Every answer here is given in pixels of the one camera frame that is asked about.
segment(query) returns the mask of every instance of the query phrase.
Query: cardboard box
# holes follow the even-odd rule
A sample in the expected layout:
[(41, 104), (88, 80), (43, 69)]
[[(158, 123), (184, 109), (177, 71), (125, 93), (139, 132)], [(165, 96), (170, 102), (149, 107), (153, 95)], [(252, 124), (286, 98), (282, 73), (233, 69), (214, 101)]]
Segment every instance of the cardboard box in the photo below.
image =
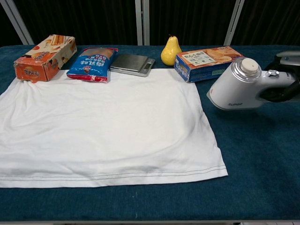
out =
[(176, 55), (174, 68), (188, 83), (217, 78), (238, 57), (229, 46), (181, 52)]
[(16, 77), (33, 83), (49, 81), (76, 51), (74, 37), (50, 35), (14, 61)]

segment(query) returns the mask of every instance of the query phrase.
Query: black curtain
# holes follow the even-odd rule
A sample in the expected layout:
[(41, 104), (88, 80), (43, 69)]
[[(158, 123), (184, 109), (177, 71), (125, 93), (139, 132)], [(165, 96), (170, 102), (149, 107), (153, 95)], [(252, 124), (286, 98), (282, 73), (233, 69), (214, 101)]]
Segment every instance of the black curtain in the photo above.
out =
[(299, 0), (246, 0), (232, 45), (300, 45)]
[(150, 0), (150, 44), (223, 45), (235, 0)]
[(6, 45), (22, 45), (22, 41), (20, 40), (2, 5), (0, 14), (2, 21), (1, 32), (3, 34), (0, 41), (0, 47)]
[(134, 0), (15, 0), (34, 41), (74, 36), (78, 45), (136, 45)]

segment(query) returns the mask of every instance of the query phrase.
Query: metal pole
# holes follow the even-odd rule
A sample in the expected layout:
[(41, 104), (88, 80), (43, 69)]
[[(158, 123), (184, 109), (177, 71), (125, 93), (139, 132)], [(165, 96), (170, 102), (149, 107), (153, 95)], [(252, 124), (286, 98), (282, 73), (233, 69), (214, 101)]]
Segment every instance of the metal pole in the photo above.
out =
[(23, 45), (33, 45), (32, 38), (19, 14), (18, 9), (15, 6), (13, 0), (0, 0), (6, 14), (9, 17), (15, 31), (17, 32)]
[(136, 17), (137, 45), (143, 45), (141, 0), (135, 0), (135, 17)]
[(228, 26), (227, 34), (225, 37), (224, 45), (230, 45), (231, 40), (233, 39), (233, 35), (238, 24), (240, 13), (242, 11), (243, 5), (245, 0), (236, 0), (234, 9), (232, 12), (231, 20)]
[(149, 0), (142, 0), (142, 18), (144, 45), (150, 45)]

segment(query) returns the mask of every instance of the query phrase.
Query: yellow pear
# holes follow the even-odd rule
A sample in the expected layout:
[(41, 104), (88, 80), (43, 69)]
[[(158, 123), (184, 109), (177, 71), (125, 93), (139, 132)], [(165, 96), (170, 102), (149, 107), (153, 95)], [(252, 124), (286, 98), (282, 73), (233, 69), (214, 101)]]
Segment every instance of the yellow pear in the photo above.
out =
[(178, 39), (175, 36), (170, 36), (165, 48), (161, 52), (161, 60), (168, 66), (173, 66), (175, 63), (176, 54), (182, 52), (179, 47)]

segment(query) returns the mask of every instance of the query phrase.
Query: plastic bag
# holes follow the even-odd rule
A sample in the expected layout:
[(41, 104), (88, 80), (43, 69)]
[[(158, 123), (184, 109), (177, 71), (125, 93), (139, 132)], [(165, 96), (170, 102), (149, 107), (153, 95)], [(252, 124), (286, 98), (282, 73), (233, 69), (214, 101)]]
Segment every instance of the plastic bag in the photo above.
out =
[(109, 66), (114, 60), (117, 48), (88, 48), (83, 51), (67, 72), (72, 79), (109, 82)]

